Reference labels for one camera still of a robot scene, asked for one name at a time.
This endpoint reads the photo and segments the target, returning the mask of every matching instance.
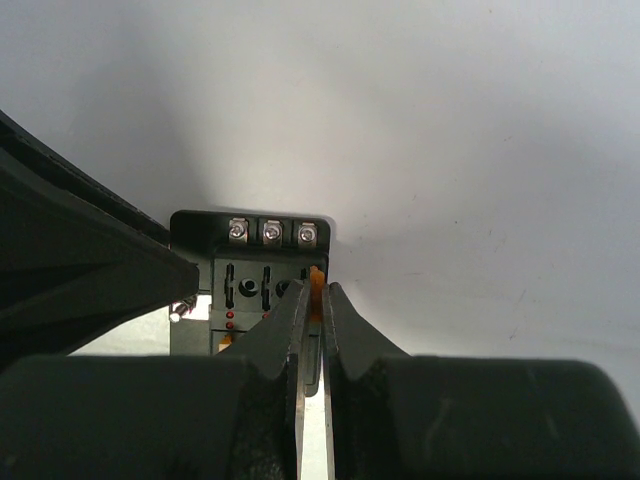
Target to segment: white surface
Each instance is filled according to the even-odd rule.
[[[1,108],[161,222],[326,215],[401,347],[589,360],[640,418],[640,3],[2,11]]]

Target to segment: black round hole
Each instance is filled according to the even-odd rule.
[[[254,297],[258,294],[258,284],[250,278],[245,278],[240,282],[238,290],[245,297]]]
[[[284,292],[286,292],[287,288],[289,288],[290,283],[291,282],[289,280],[282,280],[281,282],[278,282],[278,284],[276,285],[276,295],[282,298]]]

